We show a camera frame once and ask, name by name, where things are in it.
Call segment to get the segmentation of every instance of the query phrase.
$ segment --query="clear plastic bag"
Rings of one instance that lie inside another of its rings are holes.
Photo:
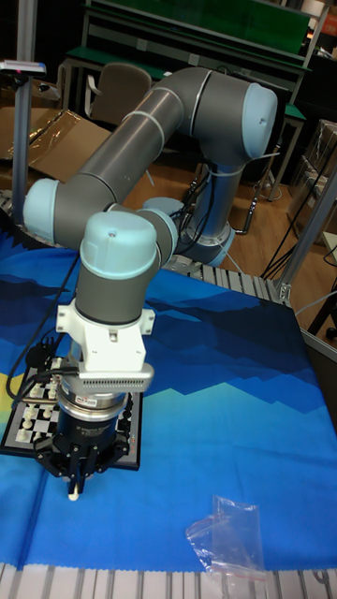
[[[213,496],[213,515],[196,522],[186,537],[204,566],[213,589],[224,599],[265,599],[256,505]]]

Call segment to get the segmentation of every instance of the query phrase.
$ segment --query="robotic arm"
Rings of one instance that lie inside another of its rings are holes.
[[[276,106],[275,94],[256,83],[204,68],[178,71],[152,88],[66,184],[42,180],[28,193],[27,228],[81,254],[76,298],[59,307],[56,324],[71,337],[66,363],[77,373],[59,381],[57,433],[36,442],[37,459],[70,480],[69,493],[81,493],[85,478],[128,451],[116,418],[154,375],[142,341],[154,324],[153,311],[142,309],[146,288],[180,250],[167,214],[121,204],[176,129],[198,138],[214,164],[212,189],[182,226],[183,243],[191,241],[190,257],[216,265],[242,169],[264,154]],[[192,242],[200,222],[202,235]]]

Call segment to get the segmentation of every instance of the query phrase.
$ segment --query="wooden floor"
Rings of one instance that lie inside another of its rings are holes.
[[[140,208],[149,197],[164,196],[181,199],[194,177],[192,169],[158,165],[152,165],[150,173],[154,186],[152,186],[147,175],[144,175],[126,199],[125,206]],[[245,236],[237,235],[229,250],[230,255],[243,272],[247,274],[259,276],[264,271],[288,228],[289,220],[286,215],[286,207],[291,196],[285,186],[281,186],[280,190],[282,191],[282,197],[273,203],[264,199],[259,201],[249,233]],[[253,195],[254,192],[251,187],[239,187],[238,196],[234,200],[229,216],[232,226],[242,228]],[[297,237],[291,231],[281,254],[286,252],[296,241]],[[290,296],[294,312],[330,292],[337,275],[337,269],[324,262],[323,256],[326,252],[325,248],[313,245],[309,255],[301,265],[297,278],[293,282]],[[235,270],[228,257],[221,266],[228,270]],[[308,329],[322,303],[299,314],[298,321],[301,327]],[[327,340],[325,330],[328,326],[333,326],[331,320],[327,321],[327,325],[318,334],[318,337],[324,341]]]

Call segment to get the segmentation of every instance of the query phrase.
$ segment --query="office chair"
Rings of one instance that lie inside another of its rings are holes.
[[[89,119],[113,125],[121,123],[128,112],[139,104],[152,86],[149,73],[129,63],[108,63],[95,87],[88,75],[84,110]]]

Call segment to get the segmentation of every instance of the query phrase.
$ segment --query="blue tablecloth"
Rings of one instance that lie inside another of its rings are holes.
[[[6,235],[0,253],[3,384],[73,254],[13,248]],[[33,460],[1,456],[0,562],[26,547],[29,563],[197,571],[184,531],[217,494],[259,505],[266,568],[335,567],[337,440],[292,312],[167,271],[147,305],[155,378],[139,471],[95,475],[71,503]]]

